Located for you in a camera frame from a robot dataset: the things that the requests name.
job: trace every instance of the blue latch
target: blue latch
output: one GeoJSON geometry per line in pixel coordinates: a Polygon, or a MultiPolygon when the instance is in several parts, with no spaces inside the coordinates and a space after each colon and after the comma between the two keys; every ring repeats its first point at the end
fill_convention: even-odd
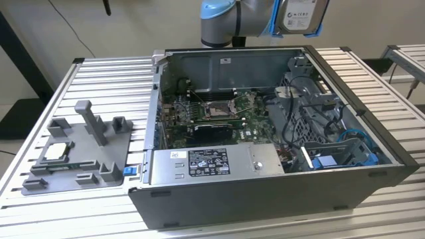
{"type": "Polygon", "coordinates": [[[125,167],[122,175],[124,176],[134,176],[134,175],[137,175],[137,167],[125,167]]]}

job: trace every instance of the white label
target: white label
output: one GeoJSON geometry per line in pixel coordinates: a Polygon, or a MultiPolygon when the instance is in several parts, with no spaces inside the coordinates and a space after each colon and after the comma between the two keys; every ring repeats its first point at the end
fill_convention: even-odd
{"type": "Polygon", "coordinates": [[[288,0],[284,26],[289,30],[306,30],[317,0],[288,0]]]}
{"type": "Polygon", "coordinates": [[[220,64],[230,64],[232,63],[232,58],[221,58],[220,59],[220,64]]]}
{"type": "Polygon", "coordinates": [[[170,158],[186,158],[188,152],[186,151],[172,151],[170,158]]]}

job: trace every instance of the sticker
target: sticker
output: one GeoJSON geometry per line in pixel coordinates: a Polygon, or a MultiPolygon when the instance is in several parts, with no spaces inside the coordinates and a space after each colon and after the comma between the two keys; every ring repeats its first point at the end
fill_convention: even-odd
{"type": "Polygon", "coordinates": [[[189,175],[192,177],[230,174],[225,148],[189,151],[189,175]]]}
{"type": "Polygon", "coordinates": [[[232,63],[232,58],[221,58],[220,59],[220,64],[230,64],[232,63]]]}
{"type": "Polygon", "coordinates": [[[288,30],[306,30],[314,13],[317,0],[288,0],[284,26],[288,30]]]}
{"type": "Polygon", "coordinates": [[[186,158],[188,152],[186,151],[172,151],[170,158],[186,158]]]}

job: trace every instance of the slotted aluminum surface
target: slotted aluminum surface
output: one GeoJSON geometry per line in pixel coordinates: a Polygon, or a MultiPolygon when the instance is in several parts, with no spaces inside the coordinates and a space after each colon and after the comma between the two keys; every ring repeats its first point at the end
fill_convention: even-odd
{"type": "Polygon", "coordinates": [[[425,45],[387,46],[382,57],[390,58],[425,84],[425,45]]]}
{"type": "MultiPolygon", "coordinates": [[[[318,52],[423,166],[423,115],[370,72],[354,54],[338,48],[319,49],[318,52]]],[[[92,59],[72,69],[60,86],[62,92],[60,89],[56,92],[57,100],[52,103],[50,115],[65,117],[70,122],[81,122],[72,106],[77,99],[90,99],[94,113],[105,120],[117,115],[132,119],[133,141],[126,164],[140,163],[152,81],[150,59],[92,59]]],[[[1,179],[5,188],[0,197],[0,237],[423,238],[423,167],[397,187],[379,189],[353,210],[160,232],[146,228],[122,187],[24,197],[18,189],[40,154],[37,147],[45,144],[48,132],[44,128],[48,119],[49,114],[38,126],[40,132],[28,137],[33,138],[26,144],[28,152],[22,147],[1,179]]],[[[129,187],[134,181],[126,177],[124,187],[129,187]]]]}

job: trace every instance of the motherboard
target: motherboard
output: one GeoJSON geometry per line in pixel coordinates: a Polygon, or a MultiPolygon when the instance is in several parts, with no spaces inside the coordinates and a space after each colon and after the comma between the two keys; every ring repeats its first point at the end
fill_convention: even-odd
{"type": "Polygon", "coordinates": [[[277,143],[262,99],[262,93],[254,90],[225,96],[190,91],[186,96],[177,96],[162,105],[168,148],[277,143]]]}

